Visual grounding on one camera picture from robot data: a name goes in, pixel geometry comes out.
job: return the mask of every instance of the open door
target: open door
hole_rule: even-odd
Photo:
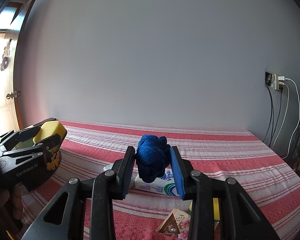
[[[18,97],[21,91],[17,84],[18,60],[22,49],[18,44],[20,34],[25,27],[30,10],[35,0],[30,0],[13,20],[4,36],[2,63],[0,64],[0,122],[2,131],[18,131],[23,128]]]

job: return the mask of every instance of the vinda logo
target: vinda logo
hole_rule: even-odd
[[[21,172],[18,172],[18,173],[17,173],[17,177],[19,177],[19,176],[21,176],[21,175],[27,173],[28,171],[33,170],[33,169],[36,168],[36,167],[38,167],[38,164],[32,165],[31,167],[26,168],[25,170],[23,170],[23,171],[21,171]]]
[[[160,179],[169,181],[169,180],[171,180],[171,177],[172,177],[171,171],[168,170],[164,173],[164,175],[162,177],[160,177]]]

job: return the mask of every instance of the striped tablecloth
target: striped tablecloth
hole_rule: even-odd
[[[281,239],[293,239],[300,229],[300,178],[271,149],[246,130],[193,130],[127,125],[62,122],[68,134],[61,147],[62,162],[41,188],[22,197],[24,230],[71,177],[90,179],[123,157],[127,146],[137,148],[142,135],[166,136],[183,158],[211,178],[235,178],[248,192]],[[90,204],[84,223],[89,238]],[[123,201],[113,201],[118,240],[171,239],[156,233],[173,208],[187,210],[188,201],[130,189]]]

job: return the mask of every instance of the human hand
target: human hand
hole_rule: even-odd
[[[15,185],[13,187],[11,194],[6,189],[0,191],[0,208],[2,208],[9,199],[11,199],[13,203],[13,218],[18,220],[21,219],[23,206],[21,202],[21,190],[19,185]]]

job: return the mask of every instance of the yellow sponge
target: yellow sponge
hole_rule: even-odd
[[[63,125],[59,121],[50,121],[45,122],[42,126],[40,131],[37,133],[36,136],[33,138],[34,143],[38,143],[39,141],[54,135],[58,134],[61,137],[61,141],[67,134],[67,130],[63,127]],[[58,150],[58,146],[49,149],[51,152],[56,152]]]

